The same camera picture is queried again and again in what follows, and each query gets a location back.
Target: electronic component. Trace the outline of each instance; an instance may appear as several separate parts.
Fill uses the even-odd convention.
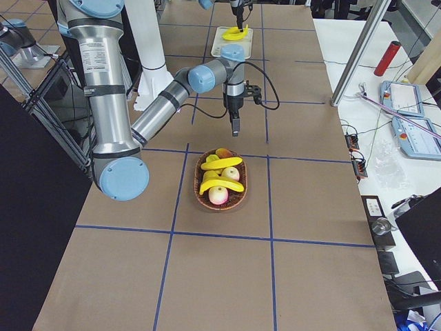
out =
[[[424,117],[418,85],[383,81],[380,87],[381,103],[403,115]]]
[[[353,155],[354,153],[357,153],[360,156],[356,157]],[[350,155],[351,155],[351,162],[352,162],[353,171],[356,174],[357,180],[360,181],[363,178],[367,178],[366,159],[363,156],[363,154],[361,154],[357,150],[353,150],[350,152]]]
[[[436,132],[430,119],[415,118],[416,124]],[[441,160],[441,140],[415,127],[412,123],[397,117],[392,118],[392,128],[395,132],[401,150],[412,159]]]
[[[346,145],[350,152],[353,150],[359,150],[360,146],[358,146],[358,135],[353,134],[345,134]]]

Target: banana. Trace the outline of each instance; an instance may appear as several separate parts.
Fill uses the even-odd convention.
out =
[[[204,180],[199,188],[199,195],[204,194],[204,192],[213,186],[223,186],[224,188],[229,188],[230,190],[237,191],[237,192],[243,192],[244,187],[241,183],[238,181],[235,181],[233,179],[227,178],[227,177],[210,177]]]
[[[202,163],[201,169],[217,170],[217,169],[237,166],[239,163],[242,163],[242,159],[240,157],[227,157],[226,159],[220,159],[220,160]]]
[[[205,159],[205,162],[212,162],[212,161],[216,161],[216,160],[219,160],[219,159],[220,159],[220,157],[218,157],[216,154],[210,154]]]
[[[219,177],[219,175],[214,170],[208,170],[204,173],[202,181],[205,181],[206,179],[208,179],[210,177]]]

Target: red bottle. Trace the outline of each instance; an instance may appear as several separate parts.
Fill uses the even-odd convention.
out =
[[[389,64],[391,64],[393,58],[397,54],[398,50],[401,47],[401,43],[399,41],[392,41],[386,52],[384,52],[383,57],[380,60],[377,68],[373,72],[374,75],[381,77],[386,71]]]

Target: metal frame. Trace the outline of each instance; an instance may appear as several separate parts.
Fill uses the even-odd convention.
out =
[[[348,60],[345,70],[337,84],[336,90],[332,95],[331,105],[336,107],[340,103],[341,99],[345,95],[346,89],[351,82],[353,74],[361,61],[363,54],[365,53],[369,42],[372,40],[378,25],[380,24],[391,0],[377,0],[375,6],[372,8],[371,13],[366,21],[366,24],[358,37],[357,44],[354,47],[352,54]]]
[[[66,53],[60,57],[62,61],[59,59],[55,63],[43,82],[35,90],[23,76],[21,71],[15,66],[9,56],[0,48],[0,66],[25,95],[27,100],[25,110],[29,114],[35,116],[59,145],[67,152],[75,164],[77,164],[83,171],[86,171],[90,163],[88,153],[82,151],[72,136],[64,128],[64,125],[52,111],[48,103],[44,100],[44,95],[49,90],[54,79],[62,73],[63,61],[65,61],[66,57]]]

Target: woven basket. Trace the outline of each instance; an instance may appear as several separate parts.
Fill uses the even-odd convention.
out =
[[[240,157],[237,153],[230,151],[235,157]],[[203,195],[199,195],[199,187],[202,182],[202,178],[204,175],[204,170],[201,170],[201,164],[205,163],[205,159],[210,154],[216,154],[216,150],[210,150],[206,152],[205,154],[202,154],[199,158],[196,168],[194,169],[194,194],[196,195],[196,199],[205,207],[212,209],[212,210],[229,210],[233,207],[236,207],[243,198],[245,198],[245,195],[247,194],[248,189],[248,182],[247,182],[247,167],[245,166],[245,162],[242,162],[241,164],[235,165],[234,167],[239,170],[240,179],[239,182],[243,185],[244,190],[243,192],[236,192],[233,190],[228,189],[228,200],[227,202],[223,203],[222,205],[214,205],[210,202],[208,199],[208,190],[204,192]]]

